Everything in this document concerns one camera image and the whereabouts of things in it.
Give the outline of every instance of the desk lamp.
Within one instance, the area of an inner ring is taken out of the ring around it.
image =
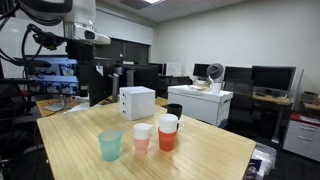
[[[219,94],[221,89],[221,83],[219,78],[223,73],[223,66],[219,63],[211,64],[207,68],[207,75],[211,81],[210,89],[214,94]]]

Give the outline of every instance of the orange cup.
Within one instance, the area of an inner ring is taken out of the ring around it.
[[[174,148],[174,141],[176,139],[177,131],[174,133],[163,133],[158,128],[159,146],[162,151],[171,151]]]

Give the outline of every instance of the ceiling light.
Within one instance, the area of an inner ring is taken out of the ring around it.
[[[154,3],[158,3],[163,0],[144,0],[144,1],[147,1],[148,3],[154,4]]]

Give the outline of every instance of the light blue cup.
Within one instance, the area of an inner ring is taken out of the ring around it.
[[[122,133],[118,130],[103,131],[99,134],[102,159],[111,162],[119,158]]]

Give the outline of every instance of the wall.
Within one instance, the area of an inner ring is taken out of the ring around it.
[[[319,0],[246,1],[163,22],[151,62],[180,62],[185,75],[194,63],[296,66],[305,70],[299,92],[320,92],[319,9]]]
[[[99,33],[142,44],[151,45],[153,43],[153,24],[151,22],[141,18],[136,18],[135,20],[134,16],[128,19],[128,13],[125,13],[126,16],[121,16],[121,12],[117,13],[114,9],[112,12],[108,11],[108,6],[103,4],[97,7],[97,9],[95,24]],[[29,23],[34,23],[22,11],[17,11],[16,17],[17,18],[11,18],[0,33],[0,47],[11,57],[21,57],[21,42],[26,26]],[[44,31],[50,31],[63,36],[62,23],[54,27],[36,25]],[[38,46],[33,38],[29,36],[26,45],[26,54],[35,54]],[[56,51],[49,51],[42,48],[40,54],[66,54],[65,44],[59,46]],[[1,60],[1,63],[5,78],[19,78],[22,76],[22,67],[17,67],[4,60]]]

